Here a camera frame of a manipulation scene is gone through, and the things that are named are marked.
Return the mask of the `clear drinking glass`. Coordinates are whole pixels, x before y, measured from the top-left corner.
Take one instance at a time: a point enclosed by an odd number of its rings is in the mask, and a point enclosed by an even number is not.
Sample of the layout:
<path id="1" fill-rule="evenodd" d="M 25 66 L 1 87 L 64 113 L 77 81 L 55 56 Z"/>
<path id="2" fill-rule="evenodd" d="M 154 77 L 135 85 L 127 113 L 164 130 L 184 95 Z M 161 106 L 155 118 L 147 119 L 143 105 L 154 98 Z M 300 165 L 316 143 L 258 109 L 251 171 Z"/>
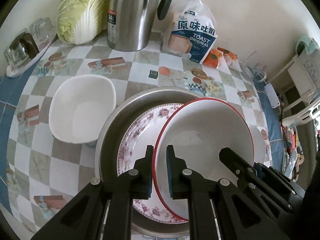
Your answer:
<path id="1" fill-rule="evenodd" d="M 29 30 L 39 51 L 42 51 L 56 35 L 52 22 L 48 17 L 39 18 L 33 22 Z"/>

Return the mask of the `white rectangular device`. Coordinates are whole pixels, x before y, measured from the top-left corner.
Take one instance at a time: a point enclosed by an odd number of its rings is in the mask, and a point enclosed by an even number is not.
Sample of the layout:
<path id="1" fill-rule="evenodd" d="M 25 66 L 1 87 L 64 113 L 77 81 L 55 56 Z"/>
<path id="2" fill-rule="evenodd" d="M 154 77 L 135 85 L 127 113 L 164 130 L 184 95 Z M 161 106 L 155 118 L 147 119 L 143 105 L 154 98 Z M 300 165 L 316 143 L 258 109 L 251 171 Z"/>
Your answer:
<path id="1" fill-rule="evenodd" d="M 273 109 L 278 108 L 280 106 L 280 101 L 278 99 L 276 91 L 274 90 L 274 87 L 270 83 L 268 83 L 264 86 L 264 90 L 268 97 L 271 107 Z"/>

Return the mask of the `colourful clutter pile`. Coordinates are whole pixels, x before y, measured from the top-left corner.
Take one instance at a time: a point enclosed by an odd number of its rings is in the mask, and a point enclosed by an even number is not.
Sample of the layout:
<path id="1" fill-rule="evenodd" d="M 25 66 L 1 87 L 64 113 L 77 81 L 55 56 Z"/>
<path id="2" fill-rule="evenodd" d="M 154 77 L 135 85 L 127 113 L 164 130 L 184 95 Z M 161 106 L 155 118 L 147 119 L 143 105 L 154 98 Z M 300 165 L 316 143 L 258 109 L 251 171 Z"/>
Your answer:
<path id="1" fill-rule="evenodd" d="M 305 157 L 296 125 L 285 119 L 281 124 L 281 135 L 284 145 L 281 172 L 287 178 L 297 182 L 299 178 L 299 168 L 300 165 L 304 163 Z"/>

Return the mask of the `toast bread bag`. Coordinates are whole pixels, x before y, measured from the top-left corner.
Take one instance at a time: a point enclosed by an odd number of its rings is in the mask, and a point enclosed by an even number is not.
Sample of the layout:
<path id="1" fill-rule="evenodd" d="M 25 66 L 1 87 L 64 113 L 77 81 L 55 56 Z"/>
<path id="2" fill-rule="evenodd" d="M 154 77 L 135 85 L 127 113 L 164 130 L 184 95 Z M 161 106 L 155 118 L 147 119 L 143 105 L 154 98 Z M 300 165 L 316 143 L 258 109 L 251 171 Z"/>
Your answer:
<path id="1" fill-rule="evenodd" d="M 202 64 L 217 38 L 210 8 L 201 0 L 183 0 L 169 14 L 171 22 L 163 36 L 163 50 Z"/>

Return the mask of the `stainless steel round tray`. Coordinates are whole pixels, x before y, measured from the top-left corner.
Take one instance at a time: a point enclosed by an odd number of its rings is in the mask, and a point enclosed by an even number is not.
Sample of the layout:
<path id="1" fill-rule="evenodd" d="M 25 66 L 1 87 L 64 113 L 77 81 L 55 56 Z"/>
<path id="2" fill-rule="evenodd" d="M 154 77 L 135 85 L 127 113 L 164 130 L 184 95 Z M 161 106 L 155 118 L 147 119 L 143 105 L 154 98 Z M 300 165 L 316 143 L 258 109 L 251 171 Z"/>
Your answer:
<path id="1" fill-rule="evenodd" d="M 157 87 L 142 91 L 117 107 L 104 123 L 95 148 L 95 176 L 106 188 L 112 188 L 117 179 L 116 160 L 122 137 L 132 122 L 152 107 L 166 103 L 187 103 L 200 96 L 189 90 L 175 87 Z M 176 238 L 189 234 L 189 224 L 163 224 L 146 218 L 132 210 L 131 229 L 151 237 Z"/>

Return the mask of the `white round shallow plate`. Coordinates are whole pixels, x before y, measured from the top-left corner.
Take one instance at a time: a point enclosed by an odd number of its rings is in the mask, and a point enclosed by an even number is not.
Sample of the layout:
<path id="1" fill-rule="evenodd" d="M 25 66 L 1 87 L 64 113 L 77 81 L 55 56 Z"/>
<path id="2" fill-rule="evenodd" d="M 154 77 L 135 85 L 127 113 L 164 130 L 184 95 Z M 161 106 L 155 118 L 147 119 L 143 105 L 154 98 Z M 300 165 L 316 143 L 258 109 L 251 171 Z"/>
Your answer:
<path id="1" fill-rule="evenodd" d="M 263 164 L 265 161 L 265 142 L 259 129 L 253 125 L 249 125 L 249 131 L 253 140 L 254 162 Z"/>

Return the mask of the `clear glass pitcher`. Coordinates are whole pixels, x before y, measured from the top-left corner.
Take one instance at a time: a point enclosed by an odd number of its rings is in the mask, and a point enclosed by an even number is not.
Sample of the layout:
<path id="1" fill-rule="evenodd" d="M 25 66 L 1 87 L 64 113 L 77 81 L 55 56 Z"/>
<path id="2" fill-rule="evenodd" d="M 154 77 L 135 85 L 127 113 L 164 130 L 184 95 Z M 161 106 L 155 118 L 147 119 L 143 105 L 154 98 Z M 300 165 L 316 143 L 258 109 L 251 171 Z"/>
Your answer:
<path id="1" fill-rule="evenodd" d="M 240 62 L 240 67 L 241 75 L 248 81 L 261 83 L 267 79 L 267 64 L 258 51 L 254 51 L 243 62 Z"/>

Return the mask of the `floral pink rimmed plate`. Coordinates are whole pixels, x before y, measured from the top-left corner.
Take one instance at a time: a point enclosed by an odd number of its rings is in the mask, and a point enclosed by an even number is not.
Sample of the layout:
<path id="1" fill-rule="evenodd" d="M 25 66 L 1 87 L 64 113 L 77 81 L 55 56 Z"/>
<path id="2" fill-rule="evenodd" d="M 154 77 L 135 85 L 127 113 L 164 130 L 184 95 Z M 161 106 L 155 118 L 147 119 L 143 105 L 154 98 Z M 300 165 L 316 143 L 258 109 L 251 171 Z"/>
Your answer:
<path id="1" fill-rule="evenodd" d="M 135 161 L 145 156 L 148 145 L 155 146 L 158 135 L 169 117 L 181 103 L 167 103 L 153 107 L 142 113 L 126 130 L 117 155 L 117 174 L 133 169 Z M 183 224 L 182 220 L 167 210 L 152 187 L 147 200 L 135 199 L 133 208 L 146 218 L 164 224 Z"/>

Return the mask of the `dark glass cup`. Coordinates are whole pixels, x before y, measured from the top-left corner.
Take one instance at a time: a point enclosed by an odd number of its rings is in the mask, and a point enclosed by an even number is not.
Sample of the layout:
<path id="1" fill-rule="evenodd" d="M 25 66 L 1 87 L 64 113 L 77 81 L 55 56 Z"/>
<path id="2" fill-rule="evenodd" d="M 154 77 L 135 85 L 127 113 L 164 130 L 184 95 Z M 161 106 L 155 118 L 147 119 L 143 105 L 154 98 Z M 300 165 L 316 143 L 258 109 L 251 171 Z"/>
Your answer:
<path id="1" fill-rule="evenodd" d="M 33 59 L 39 49 L 27 29 L 23 29 L 4 51 L 5 59 L 9 66 L 19 68 L 28 59 Z"/>

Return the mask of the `stainless steel thermos jug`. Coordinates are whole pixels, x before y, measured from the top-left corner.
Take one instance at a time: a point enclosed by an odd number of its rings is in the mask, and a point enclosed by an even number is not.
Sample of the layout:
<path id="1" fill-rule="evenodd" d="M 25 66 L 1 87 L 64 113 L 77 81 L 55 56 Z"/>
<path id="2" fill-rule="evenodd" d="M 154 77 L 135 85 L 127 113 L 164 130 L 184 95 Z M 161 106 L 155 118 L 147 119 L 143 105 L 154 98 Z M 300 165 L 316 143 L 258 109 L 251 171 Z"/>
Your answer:
<path id="1" fill-rule="evenodd" d="M 108 45 L 139 51 L 148 45 L 155 18 L 163 20 L 172 0 L 108 0 Z"/>

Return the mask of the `white saucer tray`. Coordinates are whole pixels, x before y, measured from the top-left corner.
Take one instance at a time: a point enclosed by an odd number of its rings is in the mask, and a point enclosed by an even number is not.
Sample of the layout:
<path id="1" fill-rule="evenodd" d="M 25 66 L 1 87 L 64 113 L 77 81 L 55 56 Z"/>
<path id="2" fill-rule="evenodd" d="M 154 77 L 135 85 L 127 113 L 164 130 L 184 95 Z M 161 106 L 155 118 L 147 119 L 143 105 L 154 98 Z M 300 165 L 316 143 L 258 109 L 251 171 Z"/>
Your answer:
<path id="1" fill-rule="evenodd" d="M 48 48 L 52 45 L 52 43 L 57 39 L 57 34 L 53 36 L 53 38 L 45 43 L 45 47 L 33 58 L 28 59 L 26 63 L 23 63 L 21 67 L 14 68 L 11 66 L 7 66 L 6 76 L 9 78 L 14 78 L 22 75 L 25 71 L 27 71 L 31 66 L 33 66 L 36 62 L 38 62 L 43 55 L 46 53 Z"/>

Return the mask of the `strawberry bowl red rim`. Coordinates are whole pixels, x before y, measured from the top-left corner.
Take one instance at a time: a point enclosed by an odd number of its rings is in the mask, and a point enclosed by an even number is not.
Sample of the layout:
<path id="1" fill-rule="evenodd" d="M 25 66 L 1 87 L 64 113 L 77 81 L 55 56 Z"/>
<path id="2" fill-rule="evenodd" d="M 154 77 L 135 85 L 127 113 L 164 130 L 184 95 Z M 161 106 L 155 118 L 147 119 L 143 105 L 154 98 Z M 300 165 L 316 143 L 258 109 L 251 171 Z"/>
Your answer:
<path id="1" fill-rule="evenodd" d="M 184 104 L 161 129 L 153 154 L 152 172 L 157 195 L 164 207 L 178 219 L 188 220 L 186 200 L 173 200 L 169 193 L 166 160 L 167 146 L 173 146 L 176 157 L 187 168 L 204 178 L 237 182 L 219 159 L 221 149 L 228 147 L 250 165 L 254 163 L 254 146 L 248 125 L 230 104 L 214 98 L 201 98 Z"/>

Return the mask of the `white square bowl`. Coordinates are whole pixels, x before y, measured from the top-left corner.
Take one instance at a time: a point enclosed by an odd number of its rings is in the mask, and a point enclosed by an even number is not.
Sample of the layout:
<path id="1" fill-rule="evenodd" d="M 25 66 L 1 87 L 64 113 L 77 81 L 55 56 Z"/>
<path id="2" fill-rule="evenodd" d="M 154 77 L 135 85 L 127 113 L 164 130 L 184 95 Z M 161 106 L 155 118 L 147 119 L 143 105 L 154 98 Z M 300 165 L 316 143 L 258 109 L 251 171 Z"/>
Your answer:
<path id="1" fill-rule="evenodd" d="M 71 77 L 53 96 L 49 128 L 59 141 L 93 142 L 115 108 L 116 90 L 109 78 L 93 74 Z"/>

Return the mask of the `orange snack packet right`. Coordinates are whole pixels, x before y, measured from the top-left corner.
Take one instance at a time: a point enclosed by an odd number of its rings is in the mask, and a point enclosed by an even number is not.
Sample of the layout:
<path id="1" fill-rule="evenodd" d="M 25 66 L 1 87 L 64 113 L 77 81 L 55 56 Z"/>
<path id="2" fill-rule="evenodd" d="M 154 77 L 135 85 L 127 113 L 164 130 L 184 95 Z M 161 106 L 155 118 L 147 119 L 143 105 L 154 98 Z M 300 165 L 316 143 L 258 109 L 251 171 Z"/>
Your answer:
<path id="1" fill-rule="evenodd" d="M 218 47 L 217 49 L 223 54 L 223 57 L 229 69 L 242 72 L 238 57 L 235 53 L 220 47 Z"/>

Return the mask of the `napa cabbage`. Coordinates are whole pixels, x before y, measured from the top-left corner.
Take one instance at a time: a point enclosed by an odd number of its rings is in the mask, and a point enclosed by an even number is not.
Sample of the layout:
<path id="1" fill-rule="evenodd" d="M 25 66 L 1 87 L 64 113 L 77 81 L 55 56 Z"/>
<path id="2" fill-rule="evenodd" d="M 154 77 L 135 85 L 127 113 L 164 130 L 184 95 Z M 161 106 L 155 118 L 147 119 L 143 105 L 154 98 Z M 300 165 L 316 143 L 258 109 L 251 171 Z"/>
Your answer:
<path id="1" fill-rule="evenodd" d="M 107 0 L 61 0 L 56 32 L 67 44 L 91 42 L 104 28 Z"/>

